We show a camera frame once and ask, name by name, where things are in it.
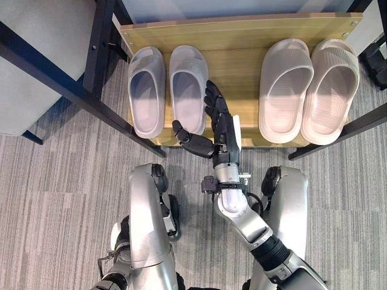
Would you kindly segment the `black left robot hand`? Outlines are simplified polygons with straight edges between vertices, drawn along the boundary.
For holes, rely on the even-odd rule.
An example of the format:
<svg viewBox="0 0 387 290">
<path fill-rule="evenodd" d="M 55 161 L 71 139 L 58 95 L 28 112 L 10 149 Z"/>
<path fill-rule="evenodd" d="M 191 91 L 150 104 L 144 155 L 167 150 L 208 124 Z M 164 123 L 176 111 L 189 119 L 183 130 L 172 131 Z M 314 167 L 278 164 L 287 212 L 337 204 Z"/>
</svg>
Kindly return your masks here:
<svg viewBox="0 0 387 290">
<path fill-rule="evenodd" d="M 110 250 L 115 251 L 121 244 L 129 245 L 130 243 L 129 216 L 116 222 L 111 230 Z"/>
</svg>

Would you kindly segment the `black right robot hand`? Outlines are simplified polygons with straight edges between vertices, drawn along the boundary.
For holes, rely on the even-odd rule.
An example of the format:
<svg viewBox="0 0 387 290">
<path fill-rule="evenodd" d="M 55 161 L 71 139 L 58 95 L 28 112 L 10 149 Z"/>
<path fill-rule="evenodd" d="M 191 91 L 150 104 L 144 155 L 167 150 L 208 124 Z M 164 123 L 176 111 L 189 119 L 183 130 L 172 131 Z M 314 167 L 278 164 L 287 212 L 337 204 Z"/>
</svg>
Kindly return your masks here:
<svg viewBox="0 0 387 290">
<path fill-rule="evenodd" d="M 214 140 L 188 132 L 178 120 L 172 122 L 175 137 L 186 151 L 211 159 L 214 167 L 221 163 L 238 165 L 240 149 L 236 141 L 233 117 L 226 100 L 211 80 L 206 82 L 205 93 L 205 112 L 211 118 Z"/>
</svg>

